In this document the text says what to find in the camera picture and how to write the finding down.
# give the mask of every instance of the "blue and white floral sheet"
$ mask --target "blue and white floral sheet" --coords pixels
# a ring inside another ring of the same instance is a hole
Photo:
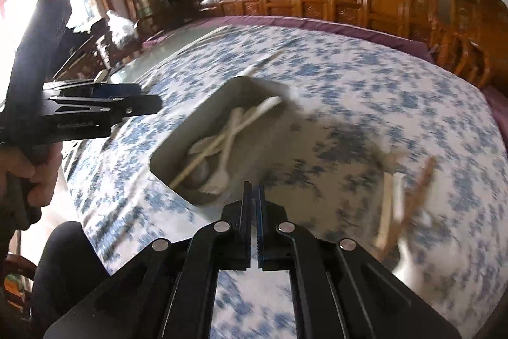
[[[199,103],[289,39],[295,41],[255,74],[294,88],[302,109],[266,177],[268,199],[319,237],[349,235],[365,245],[382,177],[372,140],[405,152],[398,171],[410,181],[435,155],[425,205],[433,225],[411,230],[411,249],[424,274],[424,299],[472,337],[508,280],[508,166],[499,130],[467,82],[355,38],[225,27],[149,71],[141,84],[162,97],[163,109],[126,119],[111,137],[82,142],[68,156],[68,185],[97,254],[113,273],[154,238],[186,239],[208,224],[151,174],[150,156]],[[254,259],[252,267],[220,273],[210,337],[295,336],[288,275],[260,272]]]

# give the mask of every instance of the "human hand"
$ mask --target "human hand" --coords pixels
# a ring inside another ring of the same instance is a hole
[[[32,207],[47,206],[53,198],[58,168],[62,163],[62,143],[51,144],[44,164],[34,166],[16,147],[0,148],[0,199],[7,192],[7,173],[30,179],[35,184],[27,196]]]

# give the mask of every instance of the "person's leg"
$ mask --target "person's leg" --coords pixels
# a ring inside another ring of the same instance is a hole
[[[37,336],[108,277],[81,224],[68,221],[48,238],[32,289],[32,328]]]

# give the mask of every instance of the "purple fabric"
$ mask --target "purple fabric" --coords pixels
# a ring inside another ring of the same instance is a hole
[[[222,25],[266,25],[266,26],[284,26],[288,28],[301,28],[313,31],[322,31],[336,33],[339,35],[350,36],[352,38],[364,39],[398,51],[405,52],[415,57],[424,59],[430,63],[434,60],[429,54],[425,44],[409,39],[400,38],[395,35],[389,35],[371,29],[360,28],[357,26],[339,24],[337,22],[320,21],[317,19],[300,17],[266,17],[266,16],[231,16],[231,17],[213,17],[191,22],[186,25],[187,28],[201,26],[204,28],[216,27]],[[143,43],[143,48],[150,48],[162,39],[153,39]]]
[[[491,85],[486,87],[482,92],[492,110],[492,116],[501,131],[505,148],[508,149],[508,98]]]

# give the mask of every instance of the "chopstick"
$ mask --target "chopstick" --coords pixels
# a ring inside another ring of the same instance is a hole
[[[416,209],[424,203],[435,166],[436,158],[434,156],[429,157],[416,187],[406,196],[404,216],[402,217],[402,220],[400,222],[392,221],[386,243],[382,247],[379,246],[379,250],[374,254],[377,260],[382,261],[395,247],[400,235],[411,221]]]

